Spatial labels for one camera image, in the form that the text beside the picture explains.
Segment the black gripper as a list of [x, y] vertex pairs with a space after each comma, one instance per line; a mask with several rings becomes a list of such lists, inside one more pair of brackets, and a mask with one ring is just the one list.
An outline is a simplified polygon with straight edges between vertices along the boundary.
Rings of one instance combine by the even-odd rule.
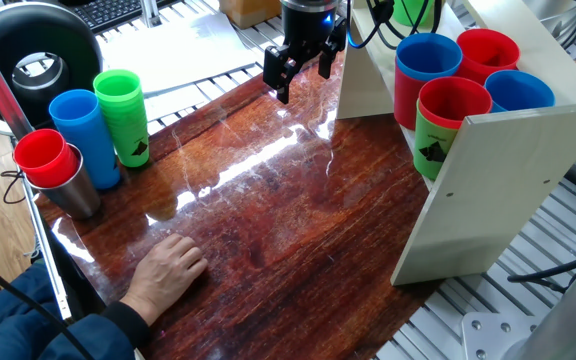
[[346, 46], [347, 19], [335, 20], [338, 0], [281, 0], [284, 43], [264, 52], [263, 81], [276, 91], [283, 104], [289, 102], [289, 85], [302, 64], [291, 56], [316, 56], [321, 50], [318, 73], [328, 79], [338, 52]]

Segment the person's hand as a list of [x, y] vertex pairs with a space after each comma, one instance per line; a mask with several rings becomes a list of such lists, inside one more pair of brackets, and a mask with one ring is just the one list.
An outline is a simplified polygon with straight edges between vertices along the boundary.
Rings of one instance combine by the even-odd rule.
[[207, 265], [192, 238], [173, 234], [139, 262], [121, 302], [151, 326], [180, 299]]

